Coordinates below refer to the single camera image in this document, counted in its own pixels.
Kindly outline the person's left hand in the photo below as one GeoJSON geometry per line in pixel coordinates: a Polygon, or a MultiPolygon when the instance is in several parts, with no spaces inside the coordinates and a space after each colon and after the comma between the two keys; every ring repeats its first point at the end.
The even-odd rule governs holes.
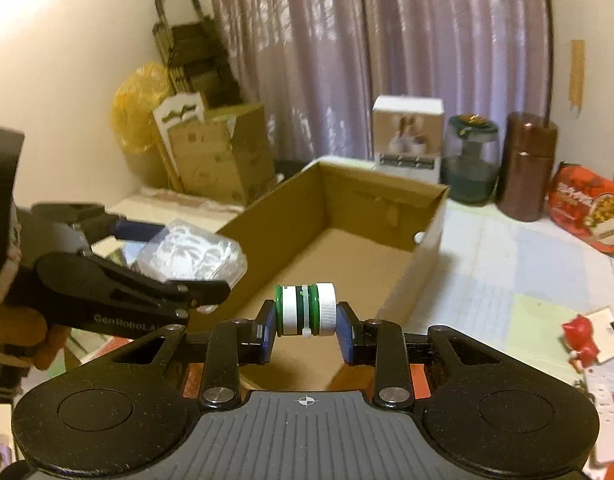
{"type": "Polygon", "coordinates": [[[0,304],[0,346],[34,348],[30,361],[38,370],[50,367],[71,331],[66,326],[46,324],[34,309],[0,304]]]}

